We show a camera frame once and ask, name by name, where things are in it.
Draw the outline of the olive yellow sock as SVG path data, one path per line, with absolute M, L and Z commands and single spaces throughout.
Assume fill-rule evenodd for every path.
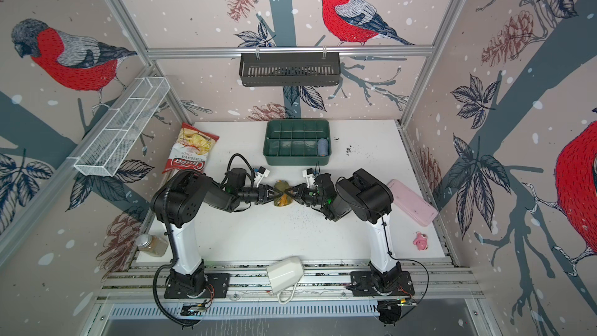
M 286 194 L 286 190 L 290 189 L 291 186 L 286 180 L 278 180 L 275 184 L 275 189 L 279 191 L 278 197 L 274 200 L 275 207 L 286 207 L 291 205 L 293 199 Z

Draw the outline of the green compartment tray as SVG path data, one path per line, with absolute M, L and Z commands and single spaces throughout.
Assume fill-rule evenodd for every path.
M 320 138 L 328 139 L 329 156 L 317 155 Z M 272 120 L 267 123 L 262 153 L 271 166 L 326 166 L 332 154 L 331 139 L 327 120 Z

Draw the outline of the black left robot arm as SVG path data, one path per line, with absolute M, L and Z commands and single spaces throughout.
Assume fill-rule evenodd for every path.
M 266 205 L 281 196 L 281 191 L 258 184 L 253 173 L 241 168 L 228 170 L 220 183 L 195 170 L 177 173 L 152 199 L 152 210 L 166 227 L 173 254 L 168 266 L 169 284 L 192 293 L 201 293 L 207 286 L 194 225 L 202 205 L 228 213 L 244 212 L 252 205 Z

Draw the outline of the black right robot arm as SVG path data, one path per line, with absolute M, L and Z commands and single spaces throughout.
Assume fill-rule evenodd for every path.
M 319 174 L 308 183 L 286 189 L 284 194 L 322 213 L 329 221 L 337 222 L 353 213 L 367 222 L 373 286 L 380 293 L 396 289 L 402 269 L 392 252 L 388 222 L 393 194 L 388 186 L 359 169 L 351 177 L 337 180 L 332 180 L 329 173 Z

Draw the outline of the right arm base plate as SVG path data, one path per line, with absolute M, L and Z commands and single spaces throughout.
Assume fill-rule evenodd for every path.
M 356 297 L 373 296 L 408 296 L 415 294 L 409 272 L 402 271 L 398 275 L 383 278 L 372 272 L 352 272 L 346 289 Z

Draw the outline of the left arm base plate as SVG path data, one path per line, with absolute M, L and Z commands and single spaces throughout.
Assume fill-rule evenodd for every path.
M 230 274 L 204 274 L 203 279 L 192 286 L 187 279 L 175 278 L 169 274 L 166 279 L 164 298 L 168 300 L 224 299 L 227 296 Z

